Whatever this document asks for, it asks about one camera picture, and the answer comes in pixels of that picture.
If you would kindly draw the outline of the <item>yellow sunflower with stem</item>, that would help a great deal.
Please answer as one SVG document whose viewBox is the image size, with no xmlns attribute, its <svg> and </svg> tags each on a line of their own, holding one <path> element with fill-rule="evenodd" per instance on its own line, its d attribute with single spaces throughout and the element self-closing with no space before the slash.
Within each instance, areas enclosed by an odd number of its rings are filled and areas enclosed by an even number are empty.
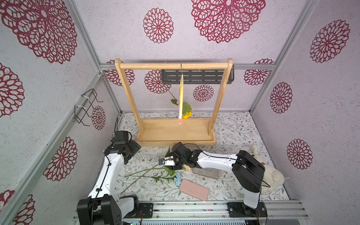
<svg viewBox="0 0 360 225">
<path fill-rule="evenodd" d="M 165 85 L 164 86 L 166 88 L 166 90 L 171 94 L 172 99 L 171 99 L 171 103 L 178 106 L 178 99 L 179 98 L 175 98 L 175 96 L 170 92 L 170 89 Z M 186 120 L 189 117 L 191 117 L 192 115 L 192 107 L 190 106 L 190 104 L 188 102 L 183 101 L 183 112 L 182 112 L 182 120 Z"/>
</svg>

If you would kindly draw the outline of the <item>yellow wavy clothes hanger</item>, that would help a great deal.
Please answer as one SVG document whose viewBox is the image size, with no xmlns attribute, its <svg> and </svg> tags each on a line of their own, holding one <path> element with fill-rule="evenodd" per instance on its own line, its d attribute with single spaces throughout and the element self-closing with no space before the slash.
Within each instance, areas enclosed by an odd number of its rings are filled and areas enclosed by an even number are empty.
<svg viewBox="0 0 360 225">
<path fill-rule="evenodd" d="M 179 117 L 182 117 L 183 112 L 183 91 L 184 91 L 184 78 L 183 78 L 183 69 L 181 63 L 181 79 L 180 79 L 180 87 L 179 87 L 179 99 L 178 99 L 178 107 L 179 107 Z"/>
</svg>

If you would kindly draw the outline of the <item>orange flower with stem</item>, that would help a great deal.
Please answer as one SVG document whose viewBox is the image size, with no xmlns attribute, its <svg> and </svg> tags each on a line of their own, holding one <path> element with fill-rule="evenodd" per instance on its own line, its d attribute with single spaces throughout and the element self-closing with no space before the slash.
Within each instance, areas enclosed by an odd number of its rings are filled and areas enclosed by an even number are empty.
<svg viewBox="0 0 360 225">
<path fill-rule="evenodd" d="M 165 157 L 176 157 L 176 155 L 173 152 L 173 148 L 169 147 Z"/>
</svg>

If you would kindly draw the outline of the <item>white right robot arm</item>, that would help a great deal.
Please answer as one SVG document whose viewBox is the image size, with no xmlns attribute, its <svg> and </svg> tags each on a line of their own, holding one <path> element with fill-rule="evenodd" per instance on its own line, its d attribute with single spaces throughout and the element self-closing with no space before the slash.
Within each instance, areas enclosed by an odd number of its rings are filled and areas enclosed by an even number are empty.
<svg viewBox="0 0 360 225">
<path fill-rule="evenodd" d="M 179 170 L 183 165 L 190 168 L 217 169 L 232 172 L 240 185 L 245 189 L 243 203 L 246 207 L 256 209 L 263 181 L 265 167 L 247 151 L 237 154 L 221 155 L 209 153 L 197 148 L 190 150 L 185 144 L 178 142 L 163 159 L 158 160 L 172 170 Z"/>
</svg>

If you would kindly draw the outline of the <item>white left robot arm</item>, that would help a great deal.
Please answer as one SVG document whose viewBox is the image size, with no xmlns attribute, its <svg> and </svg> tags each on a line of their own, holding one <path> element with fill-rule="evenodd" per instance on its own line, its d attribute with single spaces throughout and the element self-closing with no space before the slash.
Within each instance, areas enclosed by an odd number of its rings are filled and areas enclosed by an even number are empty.
<svg viewBox="0 0 360 225">
<path fill-rule="evenodd" d="M 111 144 L 104 151 L 104 164 L 96 184 L 86 199 L 77 204 L 81 225 L 127 225 L 124 218 L 152 218 L 153 204 L 140 203 L 136 195 L 115 200 L 116 179 L 120 169 L 141 149 L 128 131 L 115 131 Z"/>
</svg>

